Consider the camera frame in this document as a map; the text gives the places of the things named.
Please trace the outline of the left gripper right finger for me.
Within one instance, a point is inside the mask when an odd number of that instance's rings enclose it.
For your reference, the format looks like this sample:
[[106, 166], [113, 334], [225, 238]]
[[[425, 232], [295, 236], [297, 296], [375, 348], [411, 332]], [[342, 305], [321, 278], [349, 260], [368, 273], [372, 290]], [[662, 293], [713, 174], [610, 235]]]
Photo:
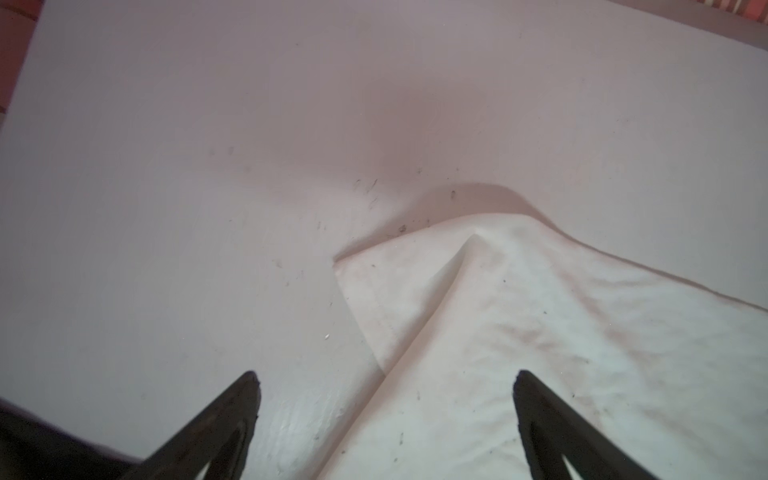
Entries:
[[569, 467], [583, 479], [654, 477], [532, 372], [518, 372], [512, 398], [532, 478], [569, 479]]

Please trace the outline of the white t shirt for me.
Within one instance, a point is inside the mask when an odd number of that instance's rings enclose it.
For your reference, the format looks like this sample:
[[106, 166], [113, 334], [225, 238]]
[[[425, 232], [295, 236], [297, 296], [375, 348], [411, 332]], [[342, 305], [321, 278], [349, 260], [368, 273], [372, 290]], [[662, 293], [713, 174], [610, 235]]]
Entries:
[[767, 313], [471, 215], [335, 264], [385, 378], [325, 479], [526, 479], [522, 370], [662, 479], [767, 475]]

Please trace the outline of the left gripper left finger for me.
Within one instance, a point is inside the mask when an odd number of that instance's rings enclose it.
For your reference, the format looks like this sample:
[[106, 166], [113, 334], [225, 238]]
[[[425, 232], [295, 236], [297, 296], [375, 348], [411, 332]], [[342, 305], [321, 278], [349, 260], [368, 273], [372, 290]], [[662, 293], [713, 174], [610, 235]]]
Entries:
[[261, 403], [255, 372], [247, 371], [124, 479], [239, 479]]

